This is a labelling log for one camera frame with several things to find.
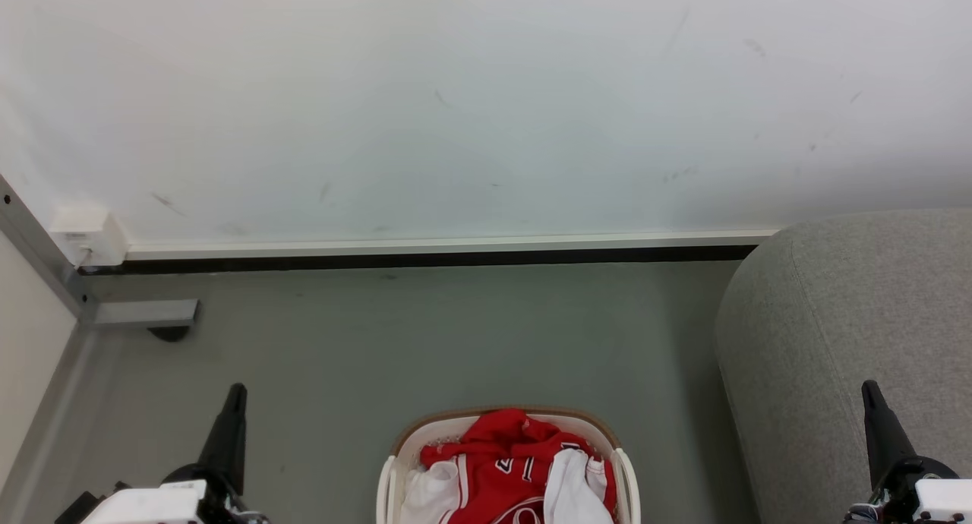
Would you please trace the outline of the white wall box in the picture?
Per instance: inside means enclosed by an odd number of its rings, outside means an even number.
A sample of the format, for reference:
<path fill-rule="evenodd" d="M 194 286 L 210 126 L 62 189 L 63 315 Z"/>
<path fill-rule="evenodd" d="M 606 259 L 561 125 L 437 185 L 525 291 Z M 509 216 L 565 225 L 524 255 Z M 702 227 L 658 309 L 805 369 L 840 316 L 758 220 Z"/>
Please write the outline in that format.
<path fill-rule="evenodd" d="M 124 230 L 107 209 L 98 206 L 58 209 L 46 232 L 77 270 L 117 267 L 128 253 Z"/>

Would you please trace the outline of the grey metal frame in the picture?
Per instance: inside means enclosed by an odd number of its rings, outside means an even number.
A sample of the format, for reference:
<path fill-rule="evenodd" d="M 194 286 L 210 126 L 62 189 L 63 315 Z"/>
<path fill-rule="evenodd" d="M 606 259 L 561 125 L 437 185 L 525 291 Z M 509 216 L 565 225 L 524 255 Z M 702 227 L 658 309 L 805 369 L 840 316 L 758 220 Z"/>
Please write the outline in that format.
<path fill-rule="evenodd" d="M 0 175 L 0 524 L 27 524 L 28 507 L 99 335 L 176 328 L 197 299 L 101 303 Z"/>

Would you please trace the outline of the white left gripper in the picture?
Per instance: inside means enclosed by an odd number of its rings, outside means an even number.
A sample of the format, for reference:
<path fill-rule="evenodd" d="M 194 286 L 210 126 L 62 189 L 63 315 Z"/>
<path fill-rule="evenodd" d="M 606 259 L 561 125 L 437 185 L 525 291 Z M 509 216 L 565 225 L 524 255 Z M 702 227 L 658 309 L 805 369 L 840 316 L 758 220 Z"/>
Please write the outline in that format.
<path fill-rule="evenodd" d="M 230 386 L 199 464 L 176 469 L 156 488 L 119 488 L 95 500 L 80 524 L 268 524 L 247 509 L 245 490 L 248 390 Z"/>

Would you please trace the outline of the black baseboard strip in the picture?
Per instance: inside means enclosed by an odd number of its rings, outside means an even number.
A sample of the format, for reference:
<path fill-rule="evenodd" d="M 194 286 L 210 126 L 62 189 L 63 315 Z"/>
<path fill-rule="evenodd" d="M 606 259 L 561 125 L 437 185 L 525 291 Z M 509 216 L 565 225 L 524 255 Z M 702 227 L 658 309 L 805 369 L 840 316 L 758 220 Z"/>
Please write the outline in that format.
<path fill-rule="evenodd" d="M 322 257 L 206 258 L 206 260 L 128 260 L 117 267 L 86 267 L 84 277 L 187 275 L 293 270 L 357 270 L 420 267 L 517 267 L 517 265 L 612 264 L 612 262 L 695 262 L 743 260 L 754 245 L 663 248 L 584 248 L 551 251 L 479 251 L 322 255 Z"/>

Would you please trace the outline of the grey fabric sofa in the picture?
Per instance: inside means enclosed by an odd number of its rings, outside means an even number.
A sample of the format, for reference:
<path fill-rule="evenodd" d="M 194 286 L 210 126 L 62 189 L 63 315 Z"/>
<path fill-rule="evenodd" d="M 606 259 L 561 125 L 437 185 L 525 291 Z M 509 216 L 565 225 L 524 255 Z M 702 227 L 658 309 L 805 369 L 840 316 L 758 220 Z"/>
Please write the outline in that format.
<path fill-rule="evenodd" d="M 775 233 L 738 267 L 716 357 L 762 524 L 841 524 L 871 494 L 861 387 L 972 478 L 972 209 Z"/>

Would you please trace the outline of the white garment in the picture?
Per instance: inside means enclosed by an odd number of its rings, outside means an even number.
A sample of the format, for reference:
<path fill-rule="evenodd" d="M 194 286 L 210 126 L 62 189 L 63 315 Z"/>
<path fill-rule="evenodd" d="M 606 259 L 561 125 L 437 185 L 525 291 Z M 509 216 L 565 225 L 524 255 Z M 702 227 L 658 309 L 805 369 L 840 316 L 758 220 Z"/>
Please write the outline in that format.
<path fill-rule="evenodd" d="M 603 459 L 568 448 L 554 457 L 544 491 L 544 524 L 614 524 Z"/>

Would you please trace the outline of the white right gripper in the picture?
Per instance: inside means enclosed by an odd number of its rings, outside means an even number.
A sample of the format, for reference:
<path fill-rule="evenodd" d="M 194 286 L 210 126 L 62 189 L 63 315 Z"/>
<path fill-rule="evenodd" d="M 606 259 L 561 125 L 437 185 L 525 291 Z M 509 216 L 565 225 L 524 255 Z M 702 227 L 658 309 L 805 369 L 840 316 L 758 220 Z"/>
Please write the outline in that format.
<path fill-rule="evenodd" d="M 972 479 L 916 457 L 875 380 L 862 383 L 862 402 L 874 490 L 868 502 L 850 506 L 844 524 L 972 524 Z"/>

